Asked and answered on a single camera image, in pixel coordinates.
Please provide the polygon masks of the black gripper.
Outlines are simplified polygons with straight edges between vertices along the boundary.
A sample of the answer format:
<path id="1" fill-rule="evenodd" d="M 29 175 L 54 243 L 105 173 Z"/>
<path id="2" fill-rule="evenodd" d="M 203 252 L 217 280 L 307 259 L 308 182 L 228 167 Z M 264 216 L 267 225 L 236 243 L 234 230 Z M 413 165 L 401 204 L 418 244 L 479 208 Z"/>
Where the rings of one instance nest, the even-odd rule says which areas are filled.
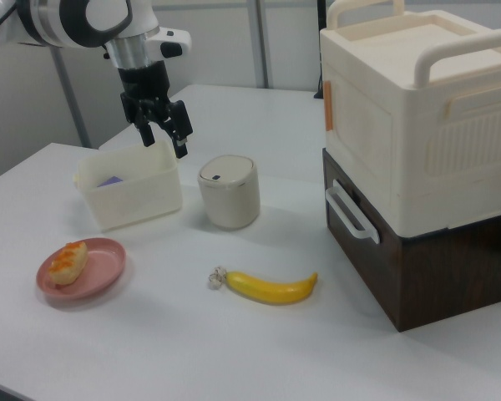
<path id="1" fill-rule="evenodd" d="M 143 145 L 154 144 L 154 134 L 149 122 L 162 124 L 171 138 L 177 159 L 188 155 L 187 137 L 193 133 L 190 118 L 182 100 L 170 103 L 170 81 L 165 63 L 155 62 L 139 69 L 118 69 L 124 91 L 120 98 L 125 118 L 134 123 Z"/>

